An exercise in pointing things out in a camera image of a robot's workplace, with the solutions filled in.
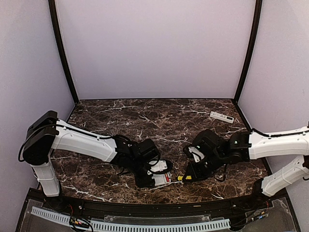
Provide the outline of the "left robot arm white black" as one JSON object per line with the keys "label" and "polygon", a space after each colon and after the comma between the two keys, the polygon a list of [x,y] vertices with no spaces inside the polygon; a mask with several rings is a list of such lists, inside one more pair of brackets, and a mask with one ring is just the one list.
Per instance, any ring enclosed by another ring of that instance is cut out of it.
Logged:
{"label": "left robot arm white black", "polygon": [[151,188],[164,182],[158,161],[160,154],[154,142],[134,142],[123,135],[103,136],[88,132],[58,119],[48,111],[33,123],[18,154],[19,162],[27,162],[36,173],[49,203],[58,211],[68,207],[68,199],[60,194],[50,155],[53,150],[67,150],[97,158],[133,173],[139,188]]}

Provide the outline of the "grey remote control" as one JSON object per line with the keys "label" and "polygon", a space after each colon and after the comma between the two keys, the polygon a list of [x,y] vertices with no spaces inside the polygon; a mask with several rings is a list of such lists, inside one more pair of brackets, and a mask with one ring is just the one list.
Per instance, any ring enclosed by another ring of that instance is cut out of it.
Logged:
{"label": "grey remote control", "polygon": [[169,182],[167,181],[166,175],[168,175],[171,179],[170,172],[165,173],[165,174],[153,174],[152,179],[155,181],[154,186],[158,187],[158,186],[169,184],[171,181]]}

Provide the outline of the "yellow handle screwdriver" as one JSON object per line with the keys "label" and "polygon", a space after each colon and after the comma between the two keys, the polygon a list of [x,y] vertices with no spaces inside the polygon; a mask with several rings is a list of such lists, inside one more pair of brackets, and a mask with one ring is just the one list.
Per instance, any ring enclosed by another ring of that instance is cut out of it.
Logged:
{"label": "yellow handle screwdriver", "polygon": [[177,177],[177,180],[178,181],[184,181],[184,180],[191,180],[192,177],[189,175],[189,176],[178,176]]}

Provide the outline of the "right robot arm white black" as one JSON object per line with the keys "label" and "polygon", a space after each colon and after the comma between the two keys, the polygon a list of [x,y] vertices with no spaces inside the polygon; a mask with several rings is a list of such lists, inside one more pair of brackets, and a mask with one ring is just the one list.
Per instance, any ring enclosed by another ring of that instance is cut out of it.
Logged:
{"label": "right robot arm white black", "polygon": [[309,176],[309,128],[275,133],[262,133],[256,129],[250,132],[234,133],[230,139],[211,130],[201,131],[190,145],[183,149],[190,159],[183,182],[203,181],[222,166],[247,162],[272,156],[294,155],[289,164],[272,175],[255,181],[252,195],[246,205],[256,210],[278,191]]}

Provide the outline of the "white remote control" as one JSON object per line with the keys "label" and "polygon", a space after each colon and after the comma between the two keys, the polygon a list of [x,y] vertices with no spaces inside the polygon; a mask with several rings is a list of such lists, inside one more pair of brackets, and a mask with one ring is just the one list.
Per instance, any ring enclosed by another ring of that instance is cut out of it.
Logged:
{"label": "white remote control", "polygon": [[231,123],[231,124],[234,123],[234,118],[233,117],[227,116],[227,115],[224,115],[224,114],[220,114],[218,112],[211,111],[210,117],[214,118],[214,119],[218,119],[220,121],[227,122],[227,123]]}

